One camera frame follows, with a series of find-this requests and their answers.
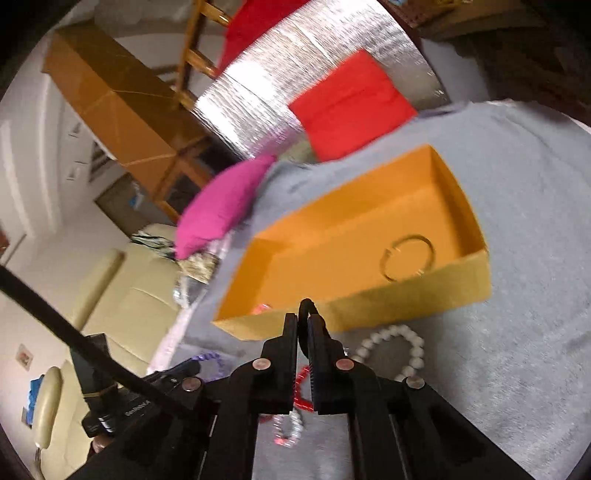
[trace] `red pillow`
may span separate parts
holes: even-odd
[[[319,161],[353,153],[417,114],[365,50],[351,55],[289,107]]]

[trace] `sofa armrest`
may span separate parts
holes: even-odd
[[[69,318],[76,330],[80,331],[84,328],[124,258],[125,254],[122,251],[115,248],[109,249],[82,281]]]
[[[41,382],[33,413],[33,439],[38,448],[49,447],[62,384],[61,372],[57,367],[51,367]]]

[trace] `screw head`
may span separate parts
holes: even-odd
[[[413,375],[407,378],[407,385],[414,390],[420,390],[425,386],[425,381],[418,375]]]
[[[266,370],[271,366],[271,361],[268,358],[257,358],[252,362],[252,367],[255,370]]]
[[[336,368],[343,371],[351,370],[355,366],[355,363],[350,358],[341,358],[336,361]]]
[[[186,377],[181,385],[185,392],[194,392],[201,387],[201,380],[197,377]]]

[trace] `open box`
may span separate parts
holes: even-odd
[[[409,235],[428,241],[391,248]],[[285,314],[310,298],[328,329],[339,332],[431,315],[490,294],[488,249],[472,208],[426,145],[259,233],[214,324],[242,340],[274,337]],[[260,304],[272,310],[252,315]]]

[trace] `red cloth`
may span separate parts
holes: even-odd
[[[319,161],[353,153],[417,114],[365,50],[351,55],[289,107]]]
[[[219,73],[267,30],[295,12],[309,0],[246,0],[228,30]]]

